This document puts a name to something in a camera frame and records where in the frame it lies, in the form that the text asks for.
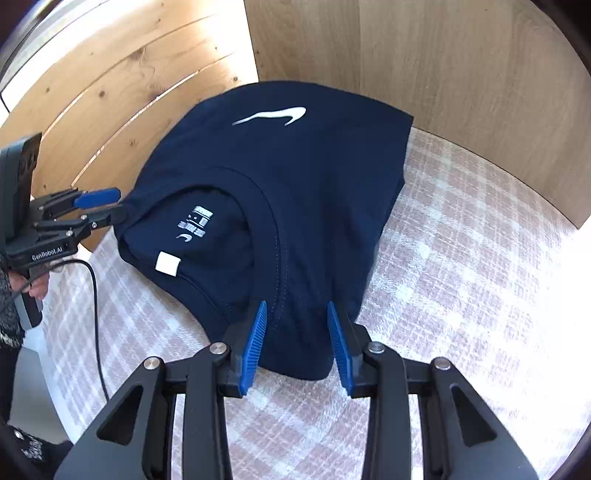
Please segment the left forearm dark sleeve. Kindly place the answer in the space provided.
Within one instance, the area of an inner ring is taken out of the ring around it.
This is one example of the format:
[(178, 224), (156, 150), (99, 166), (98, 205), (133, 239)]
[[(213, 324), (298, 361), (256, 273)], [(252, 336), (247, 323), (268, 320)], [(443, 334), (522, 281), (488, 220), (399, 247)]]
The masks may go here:
[(0, 292), (1, 306), (5, 306), (0, 316), (0, 346), (1, 349), (19, 349), (23, 345), (25, 332), (21, 327), (15, 305), (10, 302), (13, 291), (8, 275), (4, 271), (1, 271)]

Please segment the left hand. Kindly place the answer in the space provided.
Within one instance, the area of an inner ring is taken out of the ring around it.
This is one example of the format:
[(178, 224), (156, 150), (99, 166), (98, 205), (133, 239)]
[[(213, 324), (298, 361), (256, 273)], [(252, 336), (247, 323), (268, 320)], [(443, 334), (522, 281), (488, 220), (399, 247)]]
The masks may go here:
[(27, 278), (16, 272), (10, 271), (8, 275), (13, 291), (22, 289), (24, 293), (28, 293), (30, 297), (39, 301), (46, 297), (49, 290), (50, 275), (48, 273), (37, 278), (30, 285), (27, 285)]

